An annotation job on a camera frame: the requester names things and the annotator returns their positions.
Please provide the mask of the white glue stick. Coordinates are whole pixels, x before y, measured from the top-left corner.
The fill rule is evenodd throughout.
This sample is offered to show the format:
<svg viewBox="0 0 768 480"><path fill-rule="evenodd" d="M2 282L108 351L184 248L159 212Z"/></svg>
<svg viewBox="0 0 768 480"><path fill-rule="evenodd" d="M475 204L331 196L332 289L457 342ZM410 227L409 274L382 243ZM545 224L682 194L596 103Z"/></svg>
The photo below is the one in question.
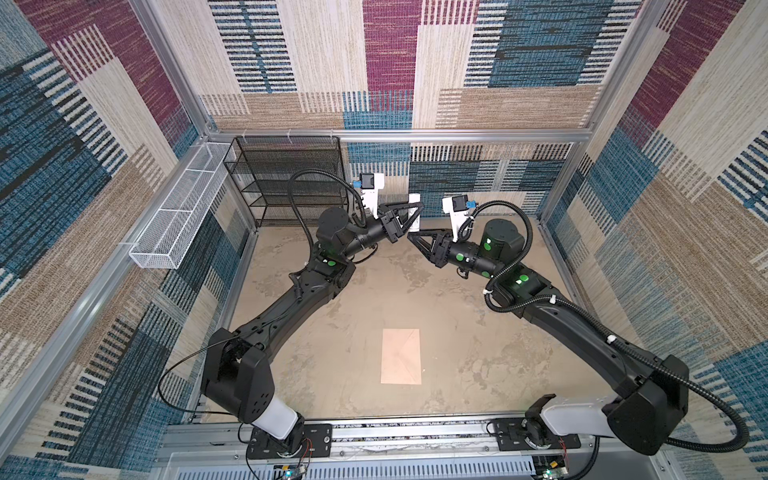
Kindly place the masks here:
<svg viewBox="0 0 768 480"><path fill-rule="evenodd" d="M419 193L409 193L408 202L410 204L416 204L421 202L421 195ZM420 213L418 213L419 207L413 207L409 209L409 220L413 220L409 227L409 232L418 232L420 230Z"/></svg>

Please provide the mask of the pale pink envelope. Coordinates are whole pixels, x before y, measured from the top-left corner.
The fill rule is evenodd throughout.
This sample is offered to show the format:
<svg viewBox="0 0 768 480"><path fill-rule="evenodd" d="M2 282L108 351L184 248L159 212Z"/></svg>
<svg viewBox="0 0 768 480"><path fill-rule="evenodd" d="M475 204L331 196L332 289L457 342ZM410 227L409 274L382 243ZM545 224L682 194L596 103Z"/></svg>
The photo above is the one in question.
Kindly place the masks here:
<svg viewBox="0 0 768 480"><path fill-rule="evenodd" d="M382 384L421 385L421 345L419 329L382 331Z"/></svg>

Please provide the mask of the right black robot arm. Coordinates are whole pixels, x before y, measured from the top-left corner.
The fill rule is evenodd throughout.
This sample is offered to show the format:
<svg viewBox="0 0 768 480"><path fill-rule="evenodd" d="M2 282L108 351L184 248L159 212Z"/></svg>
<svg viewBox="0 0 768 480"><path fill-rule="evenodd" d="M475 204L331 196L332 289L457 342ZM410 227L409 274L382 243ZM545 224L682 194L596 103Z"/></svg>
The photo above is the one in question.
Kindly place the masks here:
<svg viewBox="0 0 768 480"><path fill-rule="evenodd" d="M493 281L486 292L492 310L512 313L547 332L612 389L612 395L595 400L540 397L519 424L530 447L544 449L558 437L592 435L618 439L652 456L672 442L671 434L688 410L688 367L674 356L659 359L616 335L525 266L530 231L520 233L511 221L494 219L479 242L453 229L411 232L408 238L433 265L452 264L465 276Z"/></svg>

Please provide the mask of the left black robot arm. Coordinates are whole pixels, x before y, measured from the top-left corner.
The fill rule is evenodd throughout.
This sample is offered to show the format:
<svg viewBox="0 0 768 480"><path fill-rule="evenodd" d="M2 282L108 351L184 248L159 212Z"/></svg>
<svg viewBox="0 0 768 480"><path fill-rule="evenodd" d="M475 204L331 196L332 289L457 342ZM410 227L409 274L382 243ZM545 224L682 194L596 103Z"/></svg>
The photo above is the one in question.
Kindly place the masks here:
<svg viewBox="0 0 768 480"><path fill-rule="evenodd" d="M383 240L397 242L419 218L420 202L388 204L360 226L340 207L319 217L307 264L289 275L292 286L250 322L217 330L209 341L201 390L243 424L294 451L305 438L304 418L276 396L271 362L289 337L349 283L352 257Z"/></svg>

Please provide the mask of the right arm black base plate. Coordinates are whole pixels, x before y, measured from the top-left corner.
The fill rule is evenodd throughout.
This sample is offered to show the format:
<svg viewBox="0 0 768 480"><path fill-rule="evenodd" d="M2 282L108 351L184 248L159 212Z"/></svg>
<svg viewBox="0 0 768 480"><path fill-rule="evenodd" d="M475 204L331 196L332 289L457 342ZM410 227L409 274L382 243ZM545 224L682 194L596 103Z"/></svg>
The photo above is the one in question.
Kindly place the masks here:
<svg viewBox="0 0 768 480"><path fill-rule="evenodd" d="M496 440L498 449L508 451L579 449L578 435L558 436L542 422L524 417L497 418L485 425L486 433Z"/></svg>

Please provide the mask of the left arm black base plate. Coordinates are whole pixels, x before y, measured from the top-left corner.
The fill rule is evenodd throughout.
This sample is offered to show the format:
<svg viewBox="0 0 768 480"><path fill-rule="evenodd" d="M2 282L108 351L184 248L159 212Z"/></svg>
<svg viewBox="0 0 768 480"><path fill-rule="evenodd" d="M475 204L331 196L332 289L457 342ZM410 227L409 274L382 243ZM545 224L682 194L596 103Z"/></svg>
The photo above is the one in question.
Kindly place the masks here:
<svg viewBox="0 0 768 480"><path fill-rule="evenodd" d="M330 456L333 425L330 423L303 424L289 434L286 440L277 440L267 432L254 427L246 448L248 460L277 460L326 458Z"/></svg>

